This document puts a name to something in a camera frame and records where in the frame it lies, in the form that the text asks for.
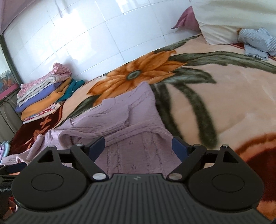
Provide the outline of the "cream white pillow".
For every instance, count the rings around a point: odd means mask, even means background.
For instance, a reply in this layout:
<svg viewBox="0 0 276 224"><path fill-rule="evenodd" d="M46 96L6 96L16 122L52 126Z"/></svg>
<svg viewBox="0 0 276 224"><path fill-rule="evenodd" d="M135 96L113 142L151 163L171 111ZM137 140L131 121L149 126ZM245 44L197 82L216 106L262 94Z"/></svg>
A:
<svg viewBox="0 0 276 224"><path fill-rule="evenodd" d="M209 44L237 43L240 28L265 28L275 37L275 0L191 1L191 6Z"/></svg>

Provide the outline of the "pink floral folded garment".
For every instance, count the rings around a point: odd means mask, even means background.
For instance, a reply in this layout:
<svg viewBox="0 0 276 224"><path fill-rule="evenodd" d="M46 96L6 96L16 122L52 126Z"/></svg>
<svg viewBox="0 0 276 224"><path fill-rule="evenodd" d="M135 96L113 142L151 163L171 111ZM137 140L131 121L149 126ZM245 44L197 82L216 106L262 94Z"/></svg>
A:
<svg viewBox="0 0 276 224"><path fill-rule="evenodd" d="M35 81L21 84L21 90L17 94L17 99L20 102L32 93L38 93L44 87L65 81L71 77L71 74L71 70L63 64L54 63L52 70L48 74L36 79Z"/></svg>

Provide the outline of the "purple folded garment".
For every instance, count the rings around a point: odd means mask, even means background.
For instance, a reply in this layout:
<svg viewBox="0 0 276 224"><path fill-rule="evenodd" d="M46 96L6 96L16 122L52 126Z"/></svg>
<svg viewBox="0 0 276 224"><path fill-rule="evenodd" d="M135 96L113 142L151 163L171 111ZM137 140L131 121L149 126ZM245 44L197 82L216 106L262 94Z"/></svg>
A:
<svg viewBox="0 0 276 224"><path fill-rule="evenodd" d="M51 84L50 86L44 88L37 95L26 100L23 104L18 104L15 108L15 111L17 113L23 112L31 104L36 103L37 101L46 98L48 95L50 95L52 92L54 92L60 85L61 85L61 82Z"/></svg>

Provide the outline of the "red patterned folded cloth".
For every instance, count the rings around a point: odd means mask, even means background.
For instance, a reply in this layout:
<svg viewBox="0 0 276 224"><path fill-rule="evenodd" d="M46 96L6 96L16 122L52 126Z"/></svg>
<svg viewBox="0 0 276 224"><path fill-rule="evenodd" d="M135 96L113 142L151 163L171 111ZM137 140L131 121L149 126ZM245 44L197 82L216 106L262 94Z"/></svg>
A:
<svg viewBox="0 0 276 224"><path fill-rule="evenodd" d="M32 115L30 117L25 118L25 120L23 121L23 124L27 124L27 123L30 123L32 121L47 117L48 115L54 113L57 109L59 109L62 104L63 103L59 103L59 102L52 104L51 106L49 106L48 108L46 108L42 112L39 112L35 115Z"/></svg>

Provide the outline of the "orange folded garment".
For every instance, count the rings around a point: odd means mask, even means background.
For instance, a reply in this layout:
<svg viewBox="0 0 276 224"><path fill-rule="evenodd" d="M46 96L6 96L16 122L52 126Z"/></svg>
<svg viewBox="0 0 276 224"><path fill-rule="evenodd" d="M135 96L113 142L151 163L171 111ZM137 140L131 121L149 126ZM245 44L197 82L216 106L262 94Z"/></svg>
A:
<svg viewBox="0 0 276 224"><path fill-rule="evenodd" d="M27 117L40 113L41 111L45 110L46 108L54 104L58 99L60 99L64 95L71 83L71 80L72 78L66 79L66 81L64 81L56 90L54 90L47 97L28 106L22 112L21 120L24 121Z"/></svg>

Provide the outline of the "floral plush bed blanket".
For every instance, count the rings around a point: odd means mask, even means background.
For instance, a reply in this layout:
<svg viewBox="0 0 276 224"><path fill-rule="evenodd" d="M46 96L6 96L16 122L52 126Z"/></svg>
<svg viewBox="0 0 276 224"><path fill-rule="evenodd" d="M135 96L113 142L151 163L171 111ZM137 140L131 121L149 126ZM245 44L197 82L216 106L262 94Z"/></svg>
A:
<svg viewBox="0 0 276 224"><path fill-rule="evenodd" d="M200 35L145 54L77 89L53 114L24 124L10 155L39 135L103 100L151 87L157 112L172 137L218 149L228 144L263 180L258 210L275 219L275 60L244 55L239 45L209 45Z"/></svg>

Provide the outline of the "lilac knitted cardigan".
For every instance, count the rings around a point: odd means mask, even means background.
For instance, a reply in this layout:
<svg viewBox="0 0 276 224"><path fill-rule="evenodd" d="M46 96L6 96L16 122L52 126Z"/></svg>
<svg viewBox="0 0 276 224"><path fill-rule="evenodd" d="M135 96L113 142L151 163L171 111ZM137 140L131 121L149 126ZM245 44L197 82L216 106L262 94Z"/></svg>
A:
<svg viewBox="0 0 276 224"><path fill-rule="evenodd" d="M105 138L105 148L96 164L108 175L114 173L169 174L180 160L172 150L172 135L165 128L148 83L114 98L61 126L39 135L30 149L3 158L5 165L30 163L47 146L68 149L72 145Z"/></svg>

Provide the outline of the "mauve pink pillow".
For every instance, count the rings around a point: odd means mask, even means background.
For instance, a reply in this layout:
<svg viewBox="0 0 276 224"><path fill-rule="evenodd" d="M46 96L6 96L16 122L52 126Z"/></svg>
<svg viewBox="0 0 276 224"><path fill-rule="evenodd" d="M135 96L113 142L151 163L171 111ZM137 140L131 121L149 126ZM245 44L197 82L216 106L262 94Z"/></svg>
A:
<svg viewBox="0 0 276 224"><path fill-rule="evenodd" d="M193 31L200 31L198 21L195 18L195 14L192 6L188 7L178 19L176 25L171 29L175 28L187 28Z"/></svg>

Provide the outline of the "blue striped crumpled shirt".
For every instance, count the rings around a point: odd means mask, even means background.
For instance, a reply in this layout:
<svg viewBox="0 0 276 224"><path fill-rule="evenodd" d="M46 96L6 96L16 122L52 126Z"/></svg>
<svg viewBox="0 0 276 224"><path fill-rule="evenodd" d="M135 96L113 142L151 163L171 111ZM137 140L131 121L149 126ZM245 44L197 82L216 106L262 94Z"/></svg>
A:
<svg viewBox="0 0 276 224"><path fill-rule="evenodd" d="M275 57L275 37L265 28L241 29L238 32L238 42L244 44L245 55L261 60Z"/></svg>

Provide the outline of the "light purple folded clothes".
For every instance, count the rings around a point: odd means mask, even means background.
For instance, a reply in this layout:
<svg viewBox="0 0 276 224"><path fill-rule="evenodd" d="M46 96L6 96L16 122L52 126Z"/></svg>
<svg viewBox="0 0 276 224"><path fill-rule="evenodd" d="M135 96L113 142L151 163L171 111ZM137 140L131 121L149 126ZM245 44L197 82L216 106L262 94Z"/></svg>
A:
<svg viewBox="0 0 276 224"><path fill-rule="evenodd" d="M4 141L1 143L0 146L0 161L2 161L2 159L4 157L7 157L10 151L10 144L9 141Z"/></svg>

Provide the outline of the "teal folded garment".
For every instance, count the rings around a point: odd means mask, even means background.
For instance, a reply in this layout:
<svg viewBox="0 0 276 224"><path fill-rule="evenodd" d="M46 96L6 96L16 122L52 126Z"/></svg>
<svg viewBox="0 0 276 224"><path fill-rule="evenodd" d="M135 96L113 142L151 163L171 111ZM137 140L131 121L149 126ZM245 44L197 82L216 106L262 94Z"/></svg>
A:
<svg viewBox="0 0 276 224"><path fill-rule="evenodd" d="M82 87L83 85L85 84L85 81L84 80L78 80L76 81L75 79L72 79L70 84L69 84L69 87L66 89L64 95L59 98L57 100L57 102L61 102L61 101L65 101L67 100L68 98L70 98L73 93L79 89L80 87Z"/></svg>

